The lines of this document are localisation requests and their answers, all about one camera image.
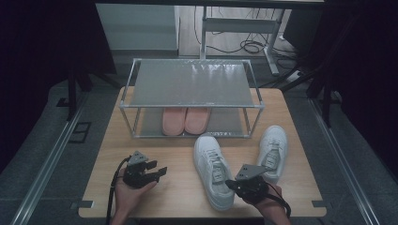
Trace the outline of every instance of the hand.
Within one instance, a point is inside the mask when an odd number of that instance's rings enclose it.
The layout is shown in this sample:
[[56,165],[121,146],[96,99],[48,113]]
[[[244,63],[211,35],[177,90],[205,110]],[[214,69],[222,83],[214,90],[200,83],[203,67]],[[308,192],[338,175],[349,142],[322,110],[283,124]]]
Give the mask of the hand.
[[139,189],[134,189],[123,182],[122,177],[125,170],[126,168],[123,168],[119,171],[119,176],[116,181],[116,186],[115,186],[116,209],[114,217],[112,219],[113,225],[124,224],[128,219],[129,215],[137,207],[138,203],[141,200],[141,197],[158,184],[156,181],[153,181],[144,187],[141,187]]
[[[269,185],[269,191],[268,194],[271,194],[273,196],[276,196],[279,198],[279,195],[282,196],[282,189],[281,187],[277,185]],[[284,211],[283,206],[281,206],[279,203],[275,202],[272,199],[265,198],[263,201],[257,203],[254,205],[254,207],[263,215],[264,218],[268,218],[272,220],[275,224],[277,225],[289,225],[290,220],[287,218],[286,212]]]

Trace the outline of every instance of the cable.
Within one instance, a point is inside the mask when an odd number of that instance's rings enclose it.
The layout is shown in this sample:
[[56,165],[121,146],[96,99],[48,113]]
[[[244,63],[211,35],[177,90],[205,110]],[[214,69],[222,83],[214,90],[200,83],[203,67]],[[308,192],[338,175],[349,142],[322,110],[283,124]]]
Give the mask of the cable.
[[[252,19],[258,19],[258,18],[259,18],[259,15],[260,15],[260,10],[261,10],[261,8],[259,8],[259,9],[257,10],[257,13],[256,13],[255,16],[254,16],[255,8],[252,8],[252,9],[248,12],[248,14],[246,15],[245,18],[248,18],[249,15],[252,14]],[[219,7],[219,13],[222,15],[222,17],[224,17],[223,14],[221,13],[221,8],[220,8],[220,7]],[[275,8],[272,10],[271,20],[272,20],[274,14],[275,14]],[[196,31],[196,7],[194,8],[194,12],[193,12],[193,30],[194,30],[194,33],[195,33],[195,37],[196,37],[197,42],[198,42],[199,44],[202,44],[201,41],[199,40],[199,37],[198,37],[198,35],[197,35],[197,31]],[[223,32],[219,32],[219,33],[214,33],[214,32],[212,32],[213,35],[219,35],[219,34],[222,34],[222,33],[223,33]],[[261,37],[263,38],[263,40],[264,40],[266,43],[263,44],[263,43],[260,42],[260,41],[254,40],[255,38],[257,38],[257,36],[261,36]],[[218,51],[218,52],[221,52],[221,53],[237,53],[237,52],[243,50],[243,51],[245,51],[246,53],[249,53],[249,54],[257,54],[257,53],[262,52],[262,51],[267,47],[267,45],[268,45],[268,38],[269,38],[269,34],[267,34],[267,37],[264,37],[263,34],[255,34],[255,36],[254,36],[253,33],[250,33],[250,34],[246,37],[245,40],[242,40],[242,41],[240,42],[240,48],[238,48],[238,49],[236,49],[236,50],[224,51],[224,50],[218,49],[218,48],[213,47],[213,46],[208,46],[208,45],[206,45],[206,48],[213,49],[213,50]],[[280,50],[280,49],[277,49],[277,48],[274,48],[274,47],[272,48],[272,55],[275,56],[275,57],[280,57],[280,59],[277,59],[277,60],[276,60],[277,65],[278,65],[279,67],[281,67],[281,68],[289,69],[289,67],[283,66],[283,65],[281,64],[281,61],[283,61],[283,60],[297,60],[297,57],[296,57],[296,56],[286,55],[286,54],[281,54],[281,53],[279,53],[279,52],[282,52],[282,53],[294,53],[294,54],[296,54],[296,52],[294,52],[294,51]]]
[[276,194],[279,196],[279,198],[277,196],[268,194],[267,197],[269,199],[272,199],[273,201],[279,203],[281,206],[283,206],[286,209],[286,215],[287,218],[290,218],[290,215],[292,213],[292,209],[290,208],[290,205],[283,199],[282,195],[280,193],[278,193],[278,191],[275,189],[275,187],[273,187],[270,183],[266,182],[267,185],[269,185],[270,187],[272,187],[272,189],[275,190]]
[[271,87],[276,87],[279,83],[282,83],[283,81],[285,81],[288,77],[290,77],[298,68],[300,67],[299,64],[296,64],[293,68],[291,68],[288,72],[284,73],[284,75],[280,76],[279,78],[270,81],[270,82],[266,82],[264,84],[261,84],[258,86],[258,88],[262,88],[265,87],[269,84],[274,83]]
[[280,58],[280,59],[277,59],[277,60],[276,60],[276,64],[278,64],[278,66],[279,66],[280,68],[292,69],[291,67],[285,67],[283,64],[281,64],[280,61],[283,61],[283,60],[294,61],[294,60],[292,60],[292,59],[283,59],[283,58]]
[[120,162],[119,166],[117,167],[117,170],[115,171],[114,178],[112,179],[111,187],[109,189],[109,199],[108,199],[108,210],[106,212],[106,225],[110,224],[111,222],[111,211],[112,211],[112,203],[114,201],[114,193],[115,193],[115,188],[116,188],[116,181],[117,178],[119,177],[119,171],[122,168],[123,164],[127,161],[130,160],[131,157],[126,157],[125,159]]

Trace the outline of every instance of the wooden table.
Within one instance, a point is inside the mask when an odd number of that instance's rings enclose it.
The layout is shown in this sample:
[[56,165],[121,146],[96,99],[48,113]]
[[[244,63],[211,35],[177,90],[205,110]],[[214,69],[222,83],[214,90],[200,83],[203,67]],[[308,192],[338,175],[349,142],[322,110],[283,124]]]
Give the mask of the wooden table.
[[[208,200],[200,177],[193,165],[195,138],[132,139],[121,111],[118,108],[121,93],[115,104],[102,146],[88,181],[83,201],[93,201],[91,208],[80,208],[83,218],[105,218],[109,187],[114,172],[123,158],[136,150],[149,160],[157,160],[158,167],[167,167],[167,174],[140,202],[135,218],[255,218],[261,217],[251,205],[238,196],[226,212],[214,210]],[[279,125],[286,131],[288,155],[278,185],[283,197],[292,208],[292,217],[323,217],[325,207],[314,207],[313,201],[322,201],[299,135],[289,110],[278,89],[260,89],[266,108],[250,139],[222,139],[218,142],[222,154],[236,175],[242,164],[255,165],[259,154],[259,142],[263,132],[271,125]]]

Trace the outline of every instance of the black curtain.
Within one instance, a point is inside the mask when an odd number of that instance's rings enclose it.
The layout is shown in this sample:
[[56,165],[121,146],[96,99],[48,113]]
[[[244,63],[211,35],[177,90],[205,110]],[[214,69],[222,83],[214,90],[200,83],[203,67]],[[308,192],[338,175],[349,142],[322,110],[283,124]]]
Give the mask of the black curtain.
[[1,1],[0,33],[3,171],[38,121],[52,86],[71,69],[115,73],[115,65],[91,1]]
[[342,110],[398,177],[398,7],[369,1],[335,63]]

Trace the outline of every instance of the shoe lace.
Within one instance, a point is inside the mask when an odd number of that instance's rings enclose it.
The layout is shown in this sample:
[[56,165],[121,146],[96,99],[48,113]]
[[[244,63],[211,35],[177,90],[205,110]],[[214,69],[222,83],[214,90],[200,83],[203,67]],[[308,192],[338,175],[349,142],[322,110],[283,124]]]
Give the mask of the shoe lace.
[[280,140],[272,139],[269,143],[271,145],[271,150],[266,156],[266,168],[268,172],[275,172],[278,168],[279,160],[280,160],[280,153],[279,148],[281,145]]
[[208,149],[205,151],[205,155],[207,157],[207,160],[209,162],[215,162],[215,161],[220,161],[220,156],[217,153],[216,149]]

